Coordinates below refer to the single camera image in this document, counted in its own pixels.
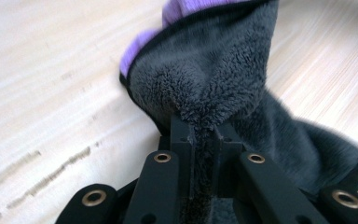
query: fuzzy gray fabric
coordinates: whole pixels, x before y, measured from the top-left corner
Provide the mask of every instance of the fuzzy gray fabric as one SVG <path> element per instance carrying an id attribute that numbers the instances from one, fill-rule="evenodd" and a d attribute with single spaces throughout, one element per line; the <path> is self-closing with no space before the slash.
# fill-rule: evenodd
<path id="1" fill-rule="evenodd" d="M 169 133 L 173 113 L 188 123 L 197 185 L 195 198 L 183 207 L 184 223 L 236 223 L 231 200 L 211 196 L 208 139 L 226 120 L 247 150 L 268 153 L 309 194 L 358 172 L 357 147 L 291 118 L 266 90 L 277 8 L 278 1 L 252 1 L 187 16 L 146 44 L 127 79 L 120 78 L 163 134 Z M 358 188 L 358 175 L 351 176 Z"/>

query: tabletop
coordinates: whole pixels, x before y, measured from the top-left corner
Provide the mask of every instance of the tabletop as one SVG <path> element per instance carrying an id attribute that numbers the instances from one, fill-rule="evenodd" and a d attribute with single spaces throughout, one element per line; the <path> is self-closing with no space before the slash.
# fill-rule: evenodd
<path id="1" fill-rule="evenodd" d="M 118 81 L 165 0 L 0 0 L 0 223 L 54 223 L 80 189 L 137 178 L 159 133 Z M 282 0 L 268 88 L 358 146 L 358 0 Z"/>

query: light wood surface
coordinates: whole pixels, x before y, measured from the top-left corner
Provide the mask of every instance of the light wood surface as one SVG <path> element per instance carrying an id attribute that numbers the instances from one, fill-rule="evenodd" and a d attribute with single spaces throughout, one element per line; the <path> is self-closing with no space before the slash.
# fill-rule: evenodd
<path id="1" fill-rule="evenodd" d="M 83 187 L 138 176 L 158 131 L 118 82 L 164 0 L 0 0 L 0 223 L 53 223 Z M 358 144 L 358 0 L 282 0 L 268 87 Z"/>

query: gray cloth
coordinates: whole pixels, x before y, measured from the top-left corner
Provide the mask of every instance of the gray cloth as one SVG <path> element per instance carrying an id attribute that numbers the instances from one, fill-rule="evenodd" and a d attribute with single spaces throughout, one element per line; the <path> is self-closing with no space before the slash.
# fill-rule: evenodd
<path id="1" fill-rule="evenodd" d="M 173 113 L 188 123 L 197 185 L 196 197 L 184 203 L 185 223 L 235 223 L 230 202 L 211 197 L 208 139 L 226 120 L 232 120 L 247 150 L 268 153 L 309 194 L 358 172 L 357 147 L 291 118 L 266 90 L 277 8 L 278 1 L 252 1 L 187 16 L 146 44 L 127 79 L 120 78 L 163 134 L 169 132 Z M 351 176 L 358 188 L 358 173 Z"/>

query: towel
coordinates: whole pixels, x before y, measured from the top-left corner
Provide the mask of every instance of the towel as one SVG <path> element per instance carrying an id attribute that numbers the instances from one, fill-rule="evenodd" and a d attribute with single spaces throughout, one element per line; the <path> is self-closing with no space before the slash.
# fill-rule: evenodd
<path id="1" fill-rule="evenodd" d="M 335 184 L 358 190 L 358 147 L 293 118 L 265 86 L 278 1 L 172 0 L 163 10 L 163 29 L 136 38 L 119 77 L 162 135 L 172 114 L 188 124 L 196 181 L 182 223 L 236 223 L 231 200 L 211 193 L 209 140 L 225 121 L 246 150 L 268 154 L 308 195 Z"/>

